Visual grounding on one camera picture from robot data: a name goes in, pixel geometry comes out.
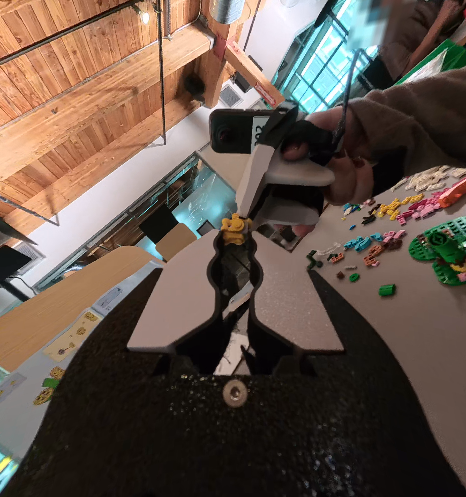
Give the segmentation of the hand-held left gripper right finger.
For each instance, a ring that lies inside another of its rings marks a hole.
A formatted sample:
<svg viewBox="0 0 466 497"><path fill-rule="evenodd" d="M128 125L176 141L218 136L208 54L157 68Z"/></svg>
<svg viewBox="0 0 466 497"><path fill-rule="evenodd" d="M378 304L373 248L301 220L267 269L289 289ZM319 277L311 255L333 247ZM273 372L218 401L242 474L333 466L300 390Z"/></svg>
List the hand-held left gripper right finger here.
<svg viewBox="0 0 466 497"><path fill-rule="evenodd" d="M245 351L250 374L274 374L280 362L304 369L308 357L342 354L337 334L302 258L258 232L249 239L250 282Z"/></svg>

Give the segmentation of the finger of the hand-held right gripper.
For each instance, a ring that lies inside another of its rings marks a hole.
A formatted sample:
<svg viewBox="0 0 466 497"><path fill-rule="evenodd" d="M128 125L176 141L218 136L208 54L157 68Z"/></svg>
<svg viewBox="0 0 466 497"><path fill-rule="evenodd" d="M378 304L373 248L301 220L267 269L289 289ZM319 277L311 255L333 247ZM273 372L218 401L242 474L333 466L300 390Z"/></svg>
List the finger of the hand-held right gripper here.
<svg viewBox="0 0 466 497"><path fill-rule="evenodd" d="M236 189L236 214L248 218L257 191L269 168L275 149L269 145L256 145L249 156L240 183Z"/></svg>

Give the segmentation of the yellow grey brick assembly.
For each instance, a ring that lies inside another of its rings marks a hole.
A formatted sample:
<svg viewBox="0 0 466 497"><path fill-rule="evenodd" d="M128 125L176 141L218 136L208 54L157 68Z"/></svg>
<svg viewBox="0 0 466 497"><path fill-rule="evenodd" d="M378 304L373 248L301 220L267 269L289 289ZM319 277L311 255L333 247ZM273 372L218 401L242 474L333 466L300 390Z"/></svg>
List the yellow grey brick assembly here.
<svg viewBox="0 0 466 497"><path fill-rule="evenodd" d="M221 232L224 246L243 245L252 230L252 220L242 218L237 213L232 214L230 219L223 219Z"/></svg>

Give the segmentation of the pile of yellow bricks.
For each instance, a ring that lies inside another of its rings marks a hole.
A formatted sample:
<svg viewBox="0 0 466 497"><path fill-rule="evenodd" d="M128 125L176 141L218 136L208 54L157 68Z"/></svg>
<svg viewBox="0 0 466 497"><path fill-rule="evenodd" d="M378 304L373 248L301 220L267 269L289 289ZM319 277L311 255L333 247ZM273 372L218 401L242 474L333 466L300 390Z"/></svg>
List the pile of yellow bricks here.
<svg viewBox="0 0 466 497"><path fill-rule="evenodd" d="M424 195L422 193L406 197L403 200L399 200L398 198L396 198L388 205L385 204L380 205L375 215L378 218L388 217L391 221L395 221L402 213L401 209L409 208L412 205L421 202L423 198Z"/></svg>

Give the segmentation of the person's right forearm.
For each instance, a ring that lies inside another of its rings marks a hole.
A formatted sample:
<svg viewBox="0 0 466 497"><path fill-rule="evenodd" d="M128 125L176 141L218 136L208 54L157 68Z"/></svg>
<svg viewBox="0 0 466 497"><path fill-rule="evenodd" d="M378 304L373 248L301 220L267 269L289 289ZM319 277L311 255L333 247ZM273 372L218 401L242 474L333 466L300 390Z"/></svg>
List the person's right forearm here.
<svg viewBox="0 0 466 497"><path fill-rule="evenodd" d="M403 177L466 166L466 66L349 102L345 148L372 166L372 196Z"/></svg>

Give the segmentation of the grey desk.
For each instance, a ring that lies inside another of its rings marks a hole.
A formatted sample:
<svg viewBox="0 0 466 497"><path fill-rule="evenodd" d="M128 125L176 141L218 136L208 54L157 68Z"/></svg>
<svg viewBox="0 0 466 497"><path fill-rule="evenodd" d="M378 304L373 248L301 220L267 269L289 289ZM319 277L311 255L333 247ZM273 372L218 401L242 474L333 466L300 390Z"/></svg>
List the grey desk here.
<svg viewBox="0 0 466 497"><path fill-rule="evenodd" d="M401 226L388 217L349 230L330 207L294 255L375 232L405 230L402 247L385 249L378 268L344 245L343 261L311 272L345 354L317 356L316 386L302 393L300 419L309 440L296 437L294 456L279 464L287 496L466 496L466 285L437 281L432 263L410 257L416 234L454 214L442 209ZM356 270L344 266L356 265ZM336 274L342 271L345 279ZM360 279L350 282L352 273ZM380 297L381 285L396 294Z"/></svg>

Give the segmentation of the white stand foot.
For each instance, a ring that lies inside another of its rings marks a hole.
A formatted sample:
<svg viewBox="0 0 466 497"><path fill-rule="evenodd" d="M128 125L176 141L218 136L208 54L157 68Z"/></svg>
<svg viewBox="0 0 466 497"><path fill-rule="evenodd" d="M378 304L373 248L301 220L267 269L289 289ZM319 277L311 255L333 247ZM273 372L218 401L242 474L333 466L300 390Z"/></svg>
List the white stand foot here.
<svg viewBox="0 0 466 497"><path fill-rule="evenodd" d="M254 290L252 282L246 283L241 290L230 298L230 301L223 312L223 320L227 319L233 312L248 302Z"/></svg>

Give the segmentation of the black speaker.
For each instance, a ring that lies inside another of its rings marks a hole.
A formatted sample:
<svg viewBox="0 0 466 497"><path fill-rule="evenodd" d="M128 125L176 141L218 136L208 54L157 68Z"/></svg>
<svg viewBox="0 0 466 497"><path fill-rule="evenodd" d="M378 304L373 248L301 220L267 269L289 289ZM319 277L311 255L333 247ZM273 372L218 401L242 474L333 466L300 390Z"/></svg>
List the black speaker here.
<svg viewBox="0 0 466 497"><path fill-rule="evenodd" d="M184 88L192 100L205 104L205 84L197 74L190 73L184 78Z"/></svg>

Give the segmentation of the instruction booklet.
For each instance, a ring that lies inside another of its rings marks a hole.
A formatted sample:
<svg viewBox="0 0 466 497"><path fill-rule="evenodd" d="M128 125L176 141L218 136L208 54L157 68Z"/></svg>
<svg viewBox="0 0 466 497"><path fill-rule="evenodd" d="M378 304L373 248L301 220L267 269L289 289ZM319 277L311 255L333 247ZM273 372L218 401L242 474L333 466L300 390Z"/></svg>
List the instruction booklet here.
<svg viewBox="0 0 466 497"><path fill-rule="evenodd" d="M38 354L0 382L0 403L5 401L27 380L34 384L41 382L41 391L33 400L35 406L50 400L59 384L64 369L59 366L79 350L88 335L98 326L102 319L123 297L122 284L117 285L102 295L91 307L82 313L60 335L44 346Z"/></svg>

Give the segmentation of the wooden board stand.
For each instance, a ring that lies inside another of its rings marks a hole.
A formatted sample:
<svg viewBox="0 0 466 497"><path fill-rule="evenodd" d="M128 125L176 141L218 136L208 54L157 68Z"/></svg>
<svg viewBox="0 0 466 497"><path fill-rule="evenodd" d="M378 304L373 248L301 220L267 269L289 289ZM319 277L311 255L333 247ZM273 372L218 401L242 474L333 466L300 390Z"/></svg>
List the wooden board stand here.
<svg viewBox="0 0 466 497"><path fill-rule="evenodd" d="M0 367L17 369L83 310L150 261L162 263L140 247L117 248L1 316Z"/></svg>

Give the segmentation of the pile of pink bricks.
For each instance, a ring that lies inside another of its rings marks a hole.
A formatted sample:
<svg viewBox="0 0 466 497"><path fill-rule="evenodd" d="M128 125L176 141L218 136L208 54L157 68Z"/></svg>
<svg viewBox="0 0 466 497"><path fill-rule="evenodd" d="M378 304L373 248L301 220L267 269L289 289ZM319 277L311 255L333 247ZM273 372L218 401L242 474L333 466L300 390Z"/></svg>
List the pile of pink bricks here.
<svg viewBox="0 0 466 497"><path fill-rule="evenodd" d="M410 206L407 206L407 209L403 212L400 212L395 220L401 226L404 226L411 219L423 220L427 218L428 216L443 209L439 202L440 196L440 194L435 194L429 197L425 197L422 200Z"/></svg>

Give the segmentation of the pile of white bricks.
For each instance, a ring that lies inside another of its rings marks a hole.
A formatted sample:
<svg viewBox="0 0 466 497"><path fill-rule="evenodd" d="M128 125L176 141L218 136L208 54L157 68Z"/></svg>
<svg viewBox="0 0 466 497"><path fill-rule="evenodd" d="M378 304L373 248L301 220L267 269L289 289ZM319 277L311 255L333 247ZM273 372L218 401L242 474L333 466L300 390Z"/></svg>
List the pile of white bricks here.
<svg viewBox="0 0 466 497"><path fill-rule="evenodd" d="M449 178L461 179L466 176L466 167L441 165L401 179L391 187L391 191L404 186L405 191L421 193L446 187Z"/></svg>

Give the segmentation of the orange brick separator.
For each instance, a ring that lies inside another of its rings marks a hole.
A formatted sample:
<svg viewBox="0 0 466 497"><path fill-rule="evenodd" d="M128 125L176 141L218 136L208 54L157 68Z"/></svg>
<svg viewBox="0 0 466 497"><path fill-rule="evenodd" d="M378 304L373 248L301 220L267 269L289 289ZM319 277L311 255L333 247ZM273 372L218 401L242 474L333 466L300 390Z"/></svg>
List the orange brick separator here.
<svg viewBox="0 0 466 497"><path fill-rule="evenodd" d="M437 200L441 208L448 208L460 200L461 197L466 195L466 178L455 183L450 189L442 193Z"/></svg>

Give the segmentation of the silver air duct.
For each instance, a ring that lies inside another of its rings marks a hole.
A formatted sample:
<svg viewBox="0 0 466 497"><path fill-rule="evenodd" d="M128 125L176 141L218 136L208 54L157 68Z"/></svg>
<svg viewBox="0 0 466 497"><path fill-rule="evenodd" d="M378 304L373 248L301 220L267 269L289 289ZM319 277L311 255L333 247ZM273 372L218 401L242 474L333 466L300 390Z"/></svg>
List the silver air duct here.
<svg viewBox="0 0 466 497"><path fill-rule="evenodd" d="M241 18L244 4L245 1L209 1L209 12L214 21L228 25Z"/></svg>

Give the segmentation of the grey wall vent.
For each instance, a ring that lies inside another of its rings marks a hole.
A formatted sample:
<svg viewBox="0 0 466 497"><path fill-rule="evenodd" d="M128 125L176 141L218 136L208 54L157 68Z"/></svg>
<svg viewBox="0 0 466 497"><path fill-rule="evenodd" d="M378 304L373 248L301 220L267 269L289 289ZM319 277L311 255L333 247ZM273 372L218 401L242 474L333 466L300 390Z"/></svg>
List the grey wall vent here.
<svg viewBox="0 0 466 497"><path fill-rule="evenodd" d="M40 252L35 245L20 241L13 246L13 249L30 258L30 264L36 265L43 261L46 256Z"/></svg>

